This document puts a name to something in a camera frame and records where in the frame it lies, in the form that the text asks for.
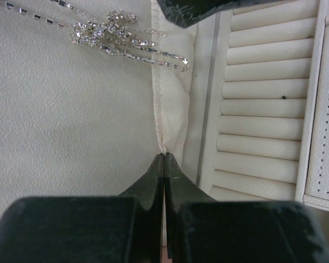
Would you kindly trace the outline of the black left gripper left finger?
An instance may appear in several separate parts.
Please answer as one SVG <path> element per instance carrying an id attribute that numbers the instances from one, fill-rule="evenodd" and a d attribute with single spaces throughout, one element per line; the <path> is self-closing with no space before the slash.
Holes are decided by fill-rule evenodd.
<path id="1" fill-rule="evenodd" d="M 160 262 L 164 155 L 118 196 L 24 197 L 0 220 L 0 262 Z"/>

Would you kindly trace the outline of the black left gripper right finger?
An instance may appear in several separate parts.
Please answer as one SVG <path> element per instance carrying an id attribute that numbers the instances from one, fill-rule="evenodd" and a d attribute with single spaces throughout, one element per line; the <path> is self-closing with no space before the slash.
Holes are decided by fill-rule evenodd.
<path id="1" fill-rule="evenodd" d="M 173 262 L 329 262 L 319 223 L 298 202 L 216 201 L 171 153 L 164 158 L 164 185 Z"/>

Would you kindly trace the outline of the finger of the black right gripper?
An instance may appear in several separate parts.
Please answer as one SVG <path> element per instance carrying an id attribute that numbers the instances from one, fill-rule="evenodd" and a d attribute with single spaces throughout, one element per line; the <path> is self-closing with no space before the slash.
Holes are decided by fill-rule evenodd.
<path id="1" fill-rule="evenodd" d="M 170 23 L 188 28 L 222 11 L 275 3 L 274 0 L 158 0 Z"/>

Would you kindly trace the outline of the pink jewelry box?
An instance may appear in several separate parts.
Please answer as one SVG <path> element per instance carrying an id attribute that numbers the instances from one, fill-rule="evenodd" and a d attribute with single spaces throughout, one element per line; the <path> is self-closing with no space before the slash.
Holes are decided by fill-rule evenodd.
<path id="1" fill-rule="evenodd" d="M 187 29 L 155 1 L 0 1 L 0 213 L 119 193 L 167 152 L 218 200 L 329 211 L 329 1 Z"/>

